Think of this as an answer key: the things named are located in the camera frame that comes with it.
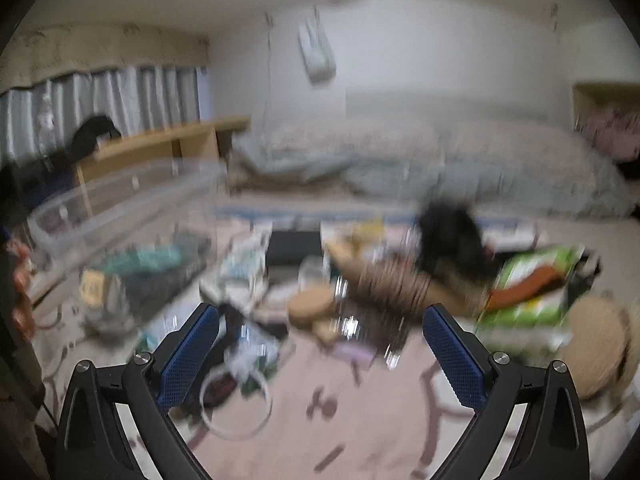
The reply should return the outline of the yellow tissue pack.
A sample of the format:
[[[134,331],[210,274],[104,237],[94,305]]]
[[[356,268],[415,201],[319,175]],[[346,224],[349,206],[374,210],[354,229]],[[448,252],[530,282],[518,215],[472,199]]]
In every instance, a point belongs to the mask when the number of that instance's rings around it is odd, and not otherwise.
[[[111,280],[100,271],[83,270],[79,285],[80,299],[89,307],[103,307],[110,292]]]

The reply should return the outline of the clear plastic storage bin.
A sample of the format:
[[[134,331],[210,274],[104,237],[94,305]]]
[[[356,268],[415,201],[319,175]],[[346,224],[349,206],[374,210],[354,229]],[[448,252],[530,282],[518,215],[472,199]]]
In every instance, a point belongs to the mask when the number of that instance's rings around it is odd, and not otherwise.
[[[134,332],[179,296],[216,257],[214,200],[226,170],[203,171],[188,162],[161,159],[120,170],[88,183],[93,210],[82,206],[78,186],[39,206],[27,226],[37,256],[59,278],[76,278],[72,305],[91,335],[115,340]],[[182,263],[149,274],[109,275],[103,307],[79,295],[83,270],[132,245],[175,245]]]

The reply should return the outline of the beige fluffy plush toy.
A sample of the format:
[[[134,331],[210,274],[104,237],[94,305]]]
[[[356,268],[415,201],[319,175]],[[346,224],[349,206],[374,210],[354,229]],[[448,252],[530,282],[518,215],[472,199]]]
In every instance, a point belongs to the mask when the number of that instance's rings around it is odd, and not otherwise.
[[[639,367],[639,305],[585,294],[565,321],[570,341],[558,358],[568,366],[578,398],[622,396]]]

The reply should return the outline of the green dotted plastic bag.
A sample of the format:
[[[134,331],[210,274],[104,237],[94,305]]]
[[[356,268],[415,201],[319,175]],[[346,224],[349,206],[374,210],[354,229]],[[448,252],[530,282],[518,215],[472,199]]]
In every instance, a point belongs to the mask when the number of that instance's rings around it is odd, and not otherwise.
[[[580,245],[553,245],[510,258],[489,292],[475,333],[567,338],[568,283],[584,255]]]

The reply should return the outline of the teal plastic bag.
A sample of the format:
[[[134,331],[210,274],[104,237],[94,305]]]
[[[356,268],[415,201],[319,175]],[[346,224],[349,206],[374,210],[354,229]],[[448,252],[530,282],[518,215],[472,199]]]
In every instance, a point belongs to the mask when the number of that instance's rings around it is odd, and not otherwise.
[[[180,266],[182,255],[173,244],[132,245],[120,252],[113,252],[94,267],[107,275],[134,275],[158,273]]]

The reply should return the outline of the purple notepad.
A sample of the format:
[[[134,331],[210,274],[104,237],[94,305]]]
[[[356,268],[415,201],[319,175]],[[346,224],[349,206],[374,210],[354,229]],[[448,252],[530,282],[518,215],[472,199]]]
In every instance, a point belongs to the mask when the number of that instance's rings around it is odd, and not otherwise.
[[[335,359],[342,360],[352,365],[356,365],[364,370],[368,370],[376,358],[376,351],[362,344],[341,341],[331,350]]]

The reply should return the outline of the patterned bed sheet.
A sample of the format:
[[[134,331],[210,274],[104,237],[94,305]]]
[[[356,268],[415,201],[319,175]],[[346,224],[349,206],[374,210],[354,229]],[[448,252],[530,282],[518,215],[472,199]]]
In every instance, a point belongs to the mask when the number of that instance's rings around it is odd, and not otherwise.
[[[356,203],[280,203],[285,217],[267,211],[267,202],[242,200],[205,211],[204,200],[158,217],[130,237],[128,244],[155,242],[175,229],[212,239],[222,258],[233,245],[265,234],[273,221],[314,214],[358,214]],[[378,211],[362,210],[379,216]],[[603,273],[594,294],[610,295],[639,307],[639,222],[537,219],[542,240],[582,244],[601,256]],[[78,361],[96,366],[128,361],[137,332],[112,346],[89,337],[84,312],[76,301],[78,271],[36,309],[33,341],[46,385],[46,404],[60,417],[63,398]],[[465,430],[473,415],[462,408],[440,370],[420,327],[408,333],[398,364],[390,370],[379,356],[366,370],[331,356],[311,334],[290,328],[284,364],[269,387],[273,412],[254,438],[227,441],[200,422],[178,418],[177,427],[195,457],[213,479],[429,479]],[[604,479],[620,459],[639,425],[639,372],[621,396],[603,393],[583,403],[590,479]]]

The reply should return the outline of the small wooden block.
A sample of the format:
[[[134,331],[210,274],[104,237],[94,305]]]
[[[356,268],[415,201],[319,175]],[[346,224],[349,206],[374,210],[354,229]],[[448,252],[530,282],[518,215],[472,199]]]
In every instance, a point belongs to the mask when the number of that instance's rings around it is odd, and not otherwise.
[[[331,320],[314,322],[311,325],[311,333],[317,338],[322,346],[329,347],[343,339],[337,324]]]

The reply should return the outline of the black sun visor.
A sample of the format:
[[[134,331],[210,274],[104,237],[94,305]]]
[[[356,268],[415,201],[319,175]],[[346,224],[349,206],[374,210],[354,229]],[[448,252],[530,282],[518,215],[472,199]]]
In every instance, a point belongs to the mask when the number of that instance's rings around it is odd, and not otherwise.
[[[100,139],[116,140],[121,137],[111,118],[106,115],[91,116],[74,133],[65,149],[66,156],[71,164],[76,164],[96,150]]]

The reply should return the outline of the grey blue duvet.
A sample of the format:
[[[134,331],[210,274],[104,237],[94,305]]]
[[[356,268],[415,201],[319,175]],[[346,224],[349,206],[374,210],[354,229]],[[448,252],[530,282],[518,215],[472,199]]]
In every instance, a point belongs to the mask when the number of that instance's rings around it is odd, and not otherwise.
[[[634,210],[625,182],[608,162],[598,162],[593,188],[555,184],[493,162],[455,159],[438,164],[345,151],[270,150],[252,136],[238,136],[228,159],[229,177],[253,188],[336,185],[356,195],[426,204],[449,200],[496,205],[568,218],[623,219]]]

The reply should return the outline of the grey curtain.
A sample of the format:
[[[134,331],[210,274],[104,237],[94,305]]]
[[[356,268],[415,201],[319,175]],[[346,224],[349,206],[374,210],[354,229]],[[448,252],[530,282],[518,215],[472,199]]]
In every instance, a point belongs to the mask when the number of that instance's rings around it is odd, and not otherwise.
[[[212,117],[205,67],[134,67],[70,74],[1,96],[1,162],[42,156],[37,115],[48,94],[56,125],[55,150],[70,144],[79,126],[106,115],[123,136]]]

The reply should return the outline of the black gift box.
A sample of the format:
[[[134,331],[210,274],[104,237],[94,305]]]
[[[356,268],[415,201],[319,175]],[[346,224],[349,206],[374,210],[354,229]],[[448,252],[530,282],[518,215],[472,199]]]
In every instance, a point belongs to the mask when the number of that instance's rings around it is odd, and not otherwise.
[[[307,257],[323,257],[319,231],[272,231],[265,255],[266,269],[298,268]]]

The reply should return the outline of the clear plastic cup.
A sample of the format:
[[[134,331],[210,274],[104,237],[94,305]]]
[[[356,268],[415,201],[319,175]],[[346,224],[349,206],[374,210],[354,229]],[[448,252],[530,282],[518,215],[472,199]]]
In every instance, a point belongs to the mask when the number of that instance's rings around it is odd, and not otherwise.
[[[298,286],[301,290],[314,285],[326,285],[331,281],[331,268],[326,256],[307,256],[298,268]]]

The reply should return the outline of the beige quilted pillow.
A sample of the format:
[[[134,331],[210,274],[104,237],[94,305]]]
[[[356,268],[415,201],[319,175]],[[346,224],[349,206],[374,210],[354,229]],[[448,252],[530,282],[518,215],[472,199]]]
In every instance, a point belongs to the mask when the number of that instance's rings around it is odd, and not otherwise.
[[[322,152],[425,162],[442,166],[445,153],[428,122],[396,117],[314,118],[289,122],[265,134],[273,151]]]
[[[597,187],[589,145],[543,122],[462,122],[451,130],[448,154],[501,165],[555,186]]]

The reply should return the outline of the open wardrobe shelf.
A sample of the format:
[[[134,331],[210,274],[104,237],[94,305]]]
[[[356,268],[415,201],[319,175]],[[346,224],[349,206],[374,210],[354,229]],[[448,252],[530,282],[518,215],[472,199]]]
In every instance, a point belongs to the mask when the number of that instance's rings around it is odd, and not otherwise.
[[[639,180],[639,84],[583,81],[572,87],[574,129],[617,166]]]

